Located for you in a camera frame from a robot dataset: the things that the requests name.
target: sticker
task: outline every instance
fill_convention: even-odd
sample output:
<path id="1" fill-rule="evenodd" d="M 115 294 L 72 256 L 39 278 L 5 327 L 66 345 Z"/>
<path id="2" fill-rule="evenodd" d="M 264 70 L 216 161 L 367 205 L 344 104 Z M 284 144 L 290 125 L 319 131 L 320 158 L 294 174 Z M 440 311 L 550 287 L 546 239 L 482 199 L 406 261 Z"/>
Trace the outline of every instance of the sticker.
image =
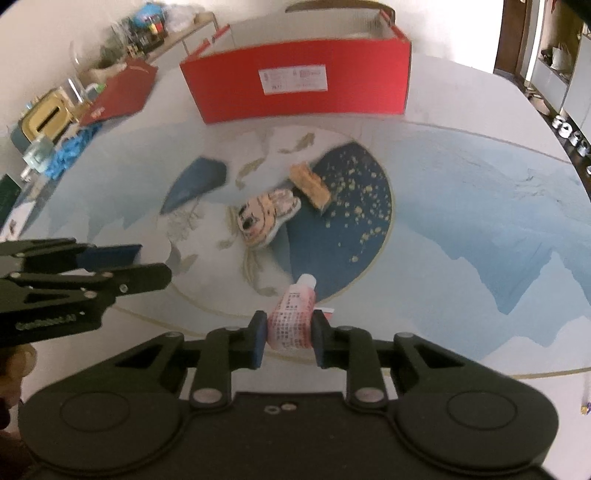
<path id="1" fill-rule="evenodd" d="M 265 95 L 288 92 L 325 92 L 329 89 L 325 65 L 303 65 L 259 70 Z"/>

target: screw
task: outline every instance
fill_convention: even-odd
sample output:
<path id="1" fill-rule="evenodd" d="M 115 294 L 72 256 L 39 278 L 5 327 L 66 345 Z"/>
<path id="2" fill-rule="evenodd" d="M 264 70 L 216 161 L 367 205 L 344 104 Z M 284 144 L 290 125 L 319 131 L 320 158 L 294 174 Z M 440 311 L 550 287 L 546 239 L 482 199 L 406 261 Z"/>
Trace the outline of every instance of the screw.
<path id="1" fill-rule="evenodd" d="M 293 402 L 286 401 L 285 403 L 281 404 L 281 409 L 283 411 L 294 411 L 297 410 L 297 405 Z"/>
<path id="2" fill-rule="evenodd" d="M 355 392 L 355 397 L 363 403 L 377 403 L 382 401 L 385 395 L 379 388 L 363 387 Z"/>
<path id="3" fill-rule="evenodd" d="M 276 405 L 267 405 L 263 408 L 263 411 L 269 415 L 279 415 L 281 413 L 281 409 Z"/>
<path id="4" fill-rule="evenodd" d="M 217 388 L 200 388 L 193 392 L 193 400 L 199 403 L 217 403 L 223 395 Z"/>

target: plastic bottle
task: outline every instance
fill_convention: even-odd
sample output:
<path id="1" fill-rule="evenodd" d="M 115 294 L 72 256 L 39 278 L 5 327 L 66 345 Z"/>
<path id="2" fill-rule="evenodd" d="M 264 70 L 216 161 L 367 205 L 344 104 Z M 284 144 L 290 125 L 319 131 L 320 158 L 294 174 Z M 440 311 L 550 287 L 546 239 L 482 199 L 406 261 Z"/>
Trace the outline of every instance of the plastic bottle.
<path id="1" fill-rule="evenodd" d="M 272 349 L 311 348 L 310 322 L 316 302 L 316 279 L 304 273 L 290 285 L 267 320 L 267 342 Z"/>

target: red box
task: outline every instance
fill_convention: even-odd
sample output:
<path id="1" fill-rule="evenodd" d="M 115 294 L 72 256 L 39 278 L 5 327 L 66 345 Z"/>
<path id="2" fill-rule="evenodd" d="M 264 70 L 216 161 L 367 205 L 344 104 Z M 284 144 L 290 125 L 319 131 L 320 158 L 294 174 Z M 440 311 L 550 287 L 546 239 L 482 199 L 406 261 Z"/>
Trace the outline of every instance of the red box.
<path id="1" fill-rule="evenodd" d="M 404 113 L 411 43 L 372 9 L 292 12 L 221 29 L 181 63 L 205 123 Z"/>

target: label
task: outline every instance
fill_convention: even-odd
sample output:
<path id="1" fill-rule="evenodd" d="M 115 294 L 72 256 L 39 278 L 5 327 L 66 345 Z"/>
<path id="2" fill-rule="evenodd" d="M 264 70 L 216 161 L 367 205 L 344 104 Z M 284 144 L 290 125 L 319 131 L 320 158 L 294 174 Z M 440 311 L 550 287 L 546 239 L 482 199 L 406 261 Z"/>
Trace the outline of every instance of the label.
<path id="1" fill-rule="evenodd" d="M 44 320 L 34 320 L 33 322 L 27 322 L 27 323 L 23 323 L 23 322 L 17 322 L 14 326 L 14 328 L 16 328 L 19 331 L 23 331 L 23 330 L 33 330 L 35 328 L 42 328 L 42 327 L 50 327 L 52 325 L 60 325 L 62 323 L 71 323 L 71 322 L 75 322 L 76 319 L 76 315 L 74 315 L 73 313 L 69 313 L 67 314 L 65 317 L 56 317 L 56 318 L 47 318 Z"/>
<path id="2" fill-rule="evenodd" d="M 325 92 L 329 89 L 325 65 L 302 65 L 259 70 L 265 95 L 289 92 Z"/>
<path id="3" fill-rule="evenodd" d="M 269 345 L 275 350 L 311 348 L 310 320 L 315 295 L 289 292 L 268 319 Z"/>

